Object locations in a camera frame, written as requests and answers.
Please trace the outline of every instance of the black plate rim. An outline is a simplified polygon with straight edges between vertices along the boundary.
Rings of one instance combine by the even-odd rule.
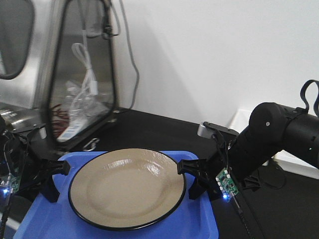
[[[146,149],[146,150],[150,150],[150,151],[153,151],[153,152],[157,152],[157,153],[163,154],[163,155],[165,155],[166,157],[170,158],[170,159],[171,159],[174,163],[176,163],[176,165],[177,165],[177,162],[176,162],[172,157],[168,156],[167,154],[162,153],[162,152],[160,152],[160,151],[156,151],[156,150],[152,150],[152,149],[147,149],[147,148],[121,148],[121,149],[116,149],[116,150],[108,151],[108,152],[102,153],[102,154],[100,154],[100,155],[98,155],[98,156],[92,158],[91,160],[89,160],[88,162],[86,162],[84,165],[82,165],[82,166],[78,169],[78,171],[74,174],[74,176],[73,176],[73,178],[72,178],[72,180],[71,180],[71,182],[70,182],[69,189],[68,189],[68,200],[69,200],[69,203],[70,203],[70,205],[71,205],[72,210],[75,212],[75,214],[76,214],[79,218],[81,218],[81,219],[84,220],[85,222],[87,222],[87,223],[89,223],[89,224],[91,224],[91,225],[93,225],[93,226],[95,226],[95,227],[97,227],[97,228],[100,228],[100,229],[109,230],[109,231],[118,231],[118,232],[119,232],[119,231],[132,231],[132,230],[137,230],[137,229],[141,229],[141,228],[145,228],[145,227],[147,227],[147,226],[150,226],[150,225],[152,225],[152,224],[154,224],[154,223],[157,223],[157,222],[159,222],[159,221],[161,221],[161,220],[167,218],[170,214],[172,214],[172,213],[179,207],[179,205],[181,204],[181,202],[182,202],[182,200],[183,200],[183,198],[184,198],[184,196],[185,196],[185,193],[186,193],[186,177],[185,177],[185,175],[183,174],[183,181],[184,181],[183,192],[182,192],[182,194],[181,194],[179,200],[176,202],[176,204],[175,204],[168,212],[166,212],[164,215],[160,216],[159,218],[157,218],[157,219],[155,219],[155,220],[153,220],[153,221],[150,221],[150,222],[148,222],[148,223],[144,223],[144,224],[141,224],[141,225],[136,225],[136,226],[132,226],[132,227],[116,228],[116,227],[108,227],[108,226],[100,225],[100,224],[97,224],[97,223],[92,222],[92,221],[90,221],[89,219],[85,218],[83,215],[81,215],[81,214],[76,210],[75,206],[74,206],[73,203],[72,203],[72,199],[71,199],[71,187],[72,187],[72,183],[73,183],[74,178],[76,177],[76,175],[78,174],[78,172],[80,172],[81,169],[82,169],[83,167],[85,167],[86,164],[88,164],[88,163],[91,162],[92,160],[96,159],[97,157],[100,157],[100,156],[102,156],[102,155],[104,155],[104,154],[111,153],[111,152],[114,152],[114,151],[123,150],[123,149]]]

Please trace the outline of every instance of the beige plate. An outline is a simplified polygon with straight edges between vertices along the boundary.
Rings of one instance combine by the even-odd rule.
[[[94,226],[127,231],[171,214],[185,194],[185,177],[167,155],[140,148],[102,154],[74,176],[69,201]]]

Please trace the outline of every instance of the green circuit board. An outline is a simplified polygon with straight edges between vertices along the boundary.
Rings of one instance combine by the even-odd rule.
[[[216,181],[220,191],[223,194],[223,198],[227,202],[229,202],[232,197],[238,194],[238,188],[236,187],[226,168],[223,168],[216,176]]]

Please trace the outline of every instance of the black strap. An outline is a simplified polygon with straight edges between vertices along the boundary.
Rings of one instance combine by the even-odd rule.
[[[301,91],[300,91],[300,97],[301,99],[303,100],[303,102],[306,104],[306,108],[305,108],[305,111],[308,113],[309,111],[309,103],[308,101],[306,100],[306,90],[308,88],[308,86],[315,82],[316,85],[318,86],[318,89],[319,89],[319,81],[316,81],[316,80],[308,80],[304,86],[301,88]],[[318,96],[316,98],[316,101],[314,103],[314,112],[315,114],[319,117],[319,93],[318,93]]]

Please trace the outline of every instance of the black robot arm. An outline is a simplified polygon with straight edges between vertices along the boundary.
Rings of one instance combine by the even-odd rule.
[[[319,88],[319,82],[315,80],[304,84],[301,98],[306,104],[305,109],[261,103],[251,113],[248,126],[238,135],[215,124],[205,122],[201,125],[200,129],[204,127],[206,130],[201,136],[215,140],[217,151],[210,159],[196,162],[182,160],[179,163],[178,173],[187,172],[196,177],[190,197],[195,199],[206,190],[213,195],[211,199],[221,197],[215,178],[223,168],[236,181],[242,182],[281,150],[319,168],[319,96],[314,104],[317,116],[308,114],[309,104],[305,98],[311,83],[316,83]],[[220,134],[224,136],[225,143],[218,144]]]

